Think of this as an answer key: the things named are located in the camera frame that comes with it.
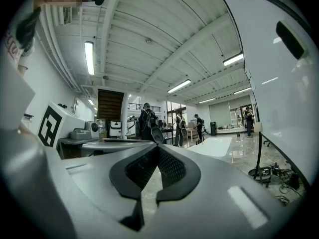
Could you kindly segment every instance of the black trash can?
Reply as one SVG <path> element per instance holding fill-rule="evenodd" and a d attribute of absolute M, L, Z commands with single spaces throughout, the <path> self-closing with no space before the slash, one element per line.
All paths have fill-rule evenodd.
<path fill-rule="evenodd" d="M 210 123 L 210 134 L 216 135 L 216 129 L 217 129 L 216 122 L 211 122 Z"/>

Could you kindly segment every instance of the fluorescent light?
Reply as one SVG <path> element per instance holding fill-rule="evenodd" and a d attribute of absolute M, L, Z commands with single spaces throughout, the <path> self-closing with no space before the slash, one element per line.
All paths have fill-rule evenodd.
<path fill-rule="evenodd" d="M 236 62 L 236 61 L 238 61 L 238 60 L 240 60 L 240 59 L 242 59 L 242 58 L 244 58 L 244 54 L 243 54 L 243 53 L 241 53 L 241 54 L 239 54 L 239 55 L 236 55 L 236 56 L 234 56 L 234 57 L 232 57 L 232 58 L 226 59 L 226 60 L 223 62 L 223 63 L 224 63 L 224 66 L 228 66 L 229 64 L 234 63 L 234 62 Z"/>
<path fill-rule="evenodd" d="M 280 37 L 277 37 L 277 38 L 274 39 L 273 44 L 275 44 L 275 43 L 277 43 L 277 42 L 281 42 L 281 41 L 282 41 L 282 39 L 281 39 Z"/>
<path fill-rule="evenodd" d="M 266 81 L 266 82 L 263 82 L 262 84 L 266 84 L 266 83 L 272 82 L 272 81 L 274 81 L 274 80 L 276 80 L 276 79 L 278 79 L 278 77 L 275 77 L 275 78 L 273 78 L 273 79 L 271 79 L 271 80 L 268 80 L 268 81 Z"/>
<path fill-rule="evenodd" d="M 89 74 L 94 75 L 93 42 L 85 42 L 84 49 L 85 49 L 86 65 L 88 67 Z"/>
<path fill-rule="evenodd" d="M 189 83 L 190 83 L 190 80 L 186 80 L 186 81 L 182 82 L 181 84 L 177 85 L 175 88 L 169 90 L 168 92 L 169 92 L 169 93 L 172 93 L 172 92 L 174 92 L 175 90 L 178 90 L 178 89 L 180 89 L 181 87 L 184 87 L 185 85 L 187 85 L 187 84 L 189 84 Z"/>
<path fill-rule="evenodd" d="M 205 100 L 205 101 L 200 101 L 200 102 L 198 102 L 199 104 L 201 104 L 201 103 L 205 103 L 205 102 L 208 102 L 208 101 L 212 101 L 212 100 L 215 100 L 216 98 L 211 98 L 211 99 L 208 99 L 208 100 Z"/>
<path fill-rule="evenodd" d="M 246 88 L 246 89 L 244 89 L 244 90 L 237 91 L 237 92 L 235 92 L 234 94 L 238 94 L 238 93 L 244 92 L 244 91 L 249 90 L 249 89 L 251 89 L 251 87 Z"/>

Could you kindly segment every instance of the railing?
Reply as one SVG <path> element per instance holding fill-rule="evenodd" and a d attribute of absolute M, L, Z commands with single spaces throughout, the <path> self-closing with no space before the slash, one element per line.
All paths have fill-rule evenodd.
<path fill-rule="evenodd" d="M 143 105 L 140 105 L 140 104 L 133 104 L 133 103 L 128 103 L 128 109 L 129 110 L 142 110 L 143 109 Z M 151 110 L 153 112 L 157 112 L 157 113 L 160 113 L 160 107 L 158 106 L 151 106 Z"/>

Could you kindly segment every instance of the white ceiling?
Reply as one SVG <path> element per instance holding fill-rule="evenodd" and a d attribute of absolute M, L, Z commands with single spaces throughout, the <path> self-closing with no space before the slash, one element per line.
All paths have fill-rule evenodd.
<path fill-rule="evenodd" d="M 105 0 L 101 7 L 89 2 L 73 7 L 72 22 L 54 26 L 53 34 L 44 32 L 53 18 L 48 10 L 53 15 L 52 7 L 42 10 L 37 32 L 53 63 L 62 74 L 69 70 L 80 91 L 81 85 L 105 86 L 197 104 L 249 84 L 243 60 L 223 65 L 241 51 L 223 0 Z M 57 42 L 50 45 L 50 38 Z M 95 76 L 89 78 L 85 41 L 94 42 Z M 58 58 L 53 49 L 60 49 Z M 186 88 L 167 93 L 186 79 L 191 80 Z"/>

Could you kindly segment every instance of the floor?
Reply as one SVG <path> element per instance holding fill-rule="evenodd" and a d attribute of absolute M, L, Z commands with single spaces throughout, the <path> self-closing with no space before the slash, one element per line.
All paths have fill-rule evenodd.
<path fill-rule="evenodd" d="M 205 135 L 205 138 L 209 137 L 231 137 L 231 142 L 227 150 L 226 156 L 223 157 L 225 162 L 234 165 L 237 169 L 245 174 L 251 169 L 256 167 L 258 156 L 258 142 L 259 137 L 257 133 L 252 133 L 252 138 L 247 138 L 246 133 L 241 133 L 238 137 L 236 134 L 218 134 L 217 136 Z M 261 151 L 260 166 L 268 166 L 275 162 L 281 169 L 290 169 L 290 165 L 286 162 L 285 158 L 272 146 L 267 147 L 268 143 L 263 144 Z M 195 145 L 195 142 L 191 142 L 188 139 L 184 142 L 183 148 L 189 148 Z M 291 189 L 281 188 L 281 180 L 277 176 L 272 176 L 271 183 L 268 186 L 268 190 L 274 196 L 283 195 L 289 199 L 290 203 L 300 196 Z M 148 184 L 142 191 L 142 208 L 144 213 L 145 223 L 147 223 L 157 209 L 156 194 L 162 189 L 160 170 L 156 168 L 154 174 L 149 180 Z M 305 190 L 303 185 L 300 185 L 298 192 L 302 195 Z"/>

